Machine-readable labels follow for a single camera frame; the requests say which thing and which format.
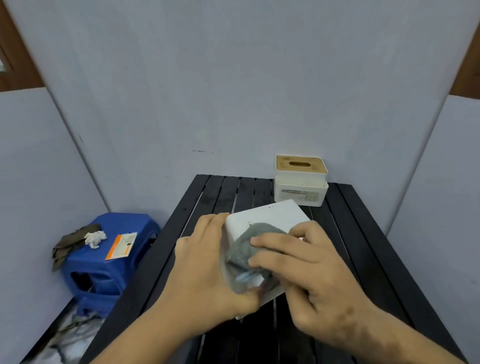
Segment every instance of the gray cloth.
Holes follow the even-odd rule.
[[[267,248],[256,248],[250,244],[250,238],[262,235],[266,232],[276,232],[286,234],[281,229],[276,228],[265,222],[251,225],[236,241],[227,252],[227,270],[237,281],[246,282],[253,275],[261,274],[265,281],[261,284],[262,288],[269,291],[276,287],[279,282],[272,276],[269,270],[263,268],[251,268],[248,265],[248,259],[260,250],[269,250]]]

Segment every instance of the right hand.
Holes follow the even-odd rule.
[[[294,226],[289,235],[260,235],[251,244],[276,251],[259,251],[249,264],[280,279],[293,323],[306,334],[348,349],[378,310],[315,221]]]

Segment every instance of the brown wood trim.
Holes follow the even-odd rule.
[[[0,0],[0,58],[6,68],[0,72],[0,92],[44,86],[3,0]]]
[[[450,94],[480,99],[480,24],[456,75]]]

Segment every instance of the tissue box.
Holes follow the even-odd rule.
[[[221,243],[221,267],[225,280],[233,291],[246,291],[249,288],[258,287],[263,278],[261,276],[250,280],[247,283],[237,282],[226,273],[225,258],[227,251],[232,243],[237,240],[252,224],[257,222],[266,222],[285,232],[288,232],[295,225],[310,221],[303,213],[300,207],[292,200],[283,201],[275,204],[256,207],[251,210],[245,210],[231,214],[227,217],[223,227]],[[281,286],[267,292],[261,301],[261,305],[271,301],[283,293]]]
[[[321,206],[328,183],[321,158],[277,156],[275,201],[294,200],[302,206]]]

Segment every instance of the white wall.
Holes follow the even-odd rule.
[[[479,0],[7,0],[114,211],[321,156],[388,229]]]
[[[480,363],[480,100],[448,96],[388,239]]]
[[[72,299],[53,246],[106,211],[48,91],[0,93],[0,363],[19,363]]]

